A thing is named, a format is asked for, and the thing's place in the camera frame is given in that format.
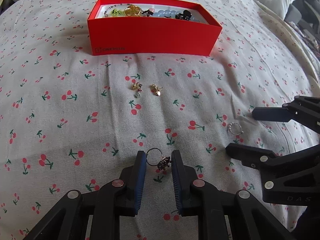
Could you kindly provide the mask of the black hair claw clip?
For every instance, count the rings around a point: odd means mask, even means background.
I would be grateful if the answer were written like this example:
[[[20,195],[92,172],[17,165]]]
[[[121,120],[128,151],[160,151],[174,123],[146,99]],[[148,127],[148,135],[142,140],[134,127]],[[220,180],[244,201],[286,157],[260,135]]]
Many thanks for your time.
[[[177,20],[193,21],[195,17],[191,14],[189,10],[184,10],[183,12],[177,12],[175,14]]]

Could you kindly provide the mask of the gold ring brooch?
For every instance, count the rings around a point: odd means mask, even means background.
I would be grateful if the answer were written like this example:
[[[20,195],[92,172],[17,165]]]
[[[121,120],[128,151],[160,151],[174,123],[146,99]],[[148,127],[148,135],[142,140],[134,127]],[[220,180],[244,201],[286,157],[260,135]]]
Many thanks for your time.
[[[129,5],[127,8],[124,9],[124,15],[126,17],[138,17],[142,13],[142,10],[137,5]]]

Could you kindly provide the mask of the cherry print bed sheet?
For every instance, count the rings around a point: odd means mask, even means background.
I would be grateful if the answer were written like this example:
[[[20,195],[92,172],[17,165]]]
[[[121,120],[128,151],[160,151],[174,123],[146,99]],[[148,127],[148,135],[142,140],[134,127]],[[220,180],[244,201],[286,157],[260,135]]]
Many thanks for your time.
[[[197,219],[177,213],[170,170],[154,167],[161,155],[179,150],[199,178],[261,199],[259,172],[229,158],[229,143],[278,155],[318,144],[295,121],[251,117],[319,96],[319,60],[258,1],[185,0],[223,27],[209,56],[93,56],[96,1],[20,0],[1,15],[1,239],[23,239],[65,193],[100,189],[139,150],[150,152],[142,205],[121,219],[121,239],[197,239]]]

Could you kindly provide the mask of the red cardboard box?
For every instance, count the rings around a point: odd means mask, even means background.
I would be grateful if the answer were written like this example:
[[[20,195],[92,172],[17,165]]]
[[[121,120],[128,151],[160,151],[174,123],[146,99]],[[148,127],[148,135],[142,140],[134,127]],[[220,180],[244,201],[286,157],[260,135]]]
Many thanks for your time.
[[[166,16],[116,16],[129,5],[163,10]],[[193,21],[177,20],[189,10]],[[208,56],[221,31],[219,22],[200,4],[183,0],[97,0],[87,19],[93,55],[169,53]]]

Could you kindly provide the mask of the gold heart earring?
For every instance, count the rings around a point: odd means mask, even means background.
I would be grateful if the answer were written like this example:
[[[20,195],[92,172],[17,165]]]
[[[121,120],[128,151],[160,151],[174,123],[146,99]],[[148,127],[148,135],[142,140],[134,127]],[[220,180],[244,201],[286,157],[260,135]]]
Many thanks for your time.
[[[155,94],[155,96],[161,96],[163,87],[159,87],[156,84],[152,84],[150,86],[151,92]]]

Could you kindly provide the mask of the gold earring with gem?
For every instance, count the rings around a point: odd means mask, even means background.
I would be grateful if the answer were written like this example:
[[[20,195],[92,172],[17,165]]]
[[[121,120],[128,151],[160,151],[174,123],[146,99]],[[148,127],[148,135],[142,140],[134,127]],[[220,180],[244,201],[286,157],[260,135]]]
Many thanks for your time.
[[[140,82],[133,83],[132,90],[135,92],[134,93],[135,98],[139,98],[141,96],[142,86],[143,85]]]

